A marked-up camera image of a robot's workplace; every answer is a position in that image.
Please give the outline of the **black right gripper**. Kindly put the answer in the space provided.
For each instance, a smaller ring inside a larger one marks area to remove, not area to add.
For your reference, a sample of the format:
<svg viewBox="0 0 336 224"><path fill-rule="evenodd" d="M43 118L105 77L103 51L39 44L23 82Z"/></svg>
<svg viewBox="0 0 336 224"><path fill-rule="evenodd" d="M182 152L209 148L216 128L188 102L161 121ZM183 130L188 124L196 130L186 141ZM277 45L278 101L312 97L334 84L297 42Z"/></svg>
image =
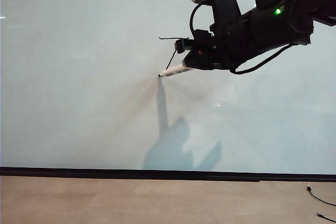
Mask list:
<svg viewBox="0 0 336 224"><path fill-rule="evenodd" d="M197 29L194 40L180 38L175 41L177 53L190 51L183 66L200 70L235 70L257 56L257 43L252 35L250 12L239 18L212 25L210 32Z"/></svg>

